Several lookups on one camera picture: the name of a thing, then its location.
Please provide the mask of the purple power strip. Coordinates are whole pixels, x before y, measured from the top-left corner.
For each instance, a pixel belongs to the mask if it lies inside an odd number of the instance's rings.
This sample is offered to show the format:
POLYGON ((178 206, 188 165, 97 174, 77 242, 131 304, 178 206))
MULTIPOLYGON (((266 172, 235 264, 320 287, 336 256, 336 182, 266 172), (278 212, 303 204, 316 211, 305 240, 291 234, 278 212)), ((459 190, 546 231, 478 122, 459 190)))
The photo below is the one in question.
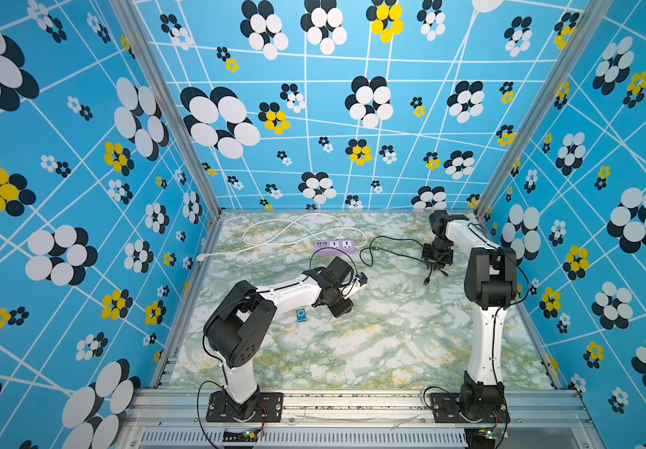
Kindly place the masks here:
POLYGON ((314 245, 316 256, 353 256, 356 253, 356 243, 353 239, 334 239, 333 241, 317 241, 314 245))

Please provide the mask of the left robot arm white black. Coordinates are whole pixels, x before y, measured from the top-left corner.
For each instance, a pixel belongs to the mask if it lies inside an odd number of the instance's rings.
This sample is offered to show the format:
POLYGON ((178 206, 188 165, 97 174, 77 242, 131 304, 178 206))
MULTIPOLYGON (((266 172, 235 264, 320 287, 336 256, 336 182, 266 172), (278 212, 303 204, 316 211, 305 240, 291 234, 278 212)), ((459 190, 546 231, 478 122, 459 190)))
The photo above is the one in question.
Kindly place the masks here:
POLYGON ((367 283, 364 273, 338 256, 281 284, 237 282, 203 329, 203 341, 221 358, 229 404, 242 410, 258 398, 253 358, 275 318, 307 307, 324 307, 338 318, 352 311, 352 297, 367 283))

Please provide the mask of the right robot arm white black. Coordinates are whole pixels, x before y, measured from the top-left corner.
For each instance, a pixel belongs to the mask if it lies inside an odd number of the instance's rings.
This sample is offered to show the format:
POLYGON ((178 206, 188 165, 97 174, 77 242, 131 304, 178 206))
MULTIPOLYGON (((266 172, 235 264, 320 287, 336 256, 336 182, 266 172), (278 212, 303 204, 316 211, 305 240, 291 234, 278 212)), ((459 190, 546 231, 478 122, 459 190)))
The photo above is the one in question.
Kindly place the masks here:
POLYGON ((454 246, 468 256, 463 290, 473 304, 474 334, 460 410, 477 421, 485 413, 501 411, 505 404, 502 335, 508 309, 518 296, 517 259, 512 249, 495 244, 462 214, 434 211, 429 222, 435 237, 422 250, 429 268, 450 265, 454 246))

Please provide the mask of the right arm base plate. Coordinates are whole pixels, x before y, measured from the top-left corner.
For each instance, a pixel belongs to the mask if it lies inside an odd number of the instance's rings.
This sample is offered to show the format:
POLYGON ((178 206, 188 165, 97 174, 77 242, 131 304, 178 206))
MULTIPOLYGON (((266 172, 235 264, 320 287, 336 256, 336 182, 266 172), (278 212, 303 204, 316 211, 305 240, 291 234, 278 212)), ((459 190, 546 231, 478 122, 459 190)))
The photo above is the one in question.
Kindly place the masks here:
POLYGON ((508 409, 503 405, 465 403, 459 394, 435 392, 428 395, 433 419, 438 424, 502 425, 510 422, 508 409))

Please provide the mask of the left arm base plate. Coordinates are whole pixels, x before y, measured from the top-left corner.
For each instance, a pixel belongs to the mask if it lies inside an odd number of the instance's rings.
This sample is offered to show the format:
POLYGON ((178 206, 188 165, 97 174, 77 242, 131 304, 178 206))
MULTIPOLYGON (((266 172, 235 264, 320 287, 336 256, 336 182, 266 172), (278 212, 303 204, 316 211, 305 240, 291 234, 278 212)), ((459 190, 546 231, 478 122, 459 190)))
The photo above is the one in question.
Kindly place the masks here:
POLYGON ((216 391, 209 397, 205 420, 209 423, 279 423, 283 402, 284 395, 279 392, 257 392, 239 404, 225 391, 216 391))

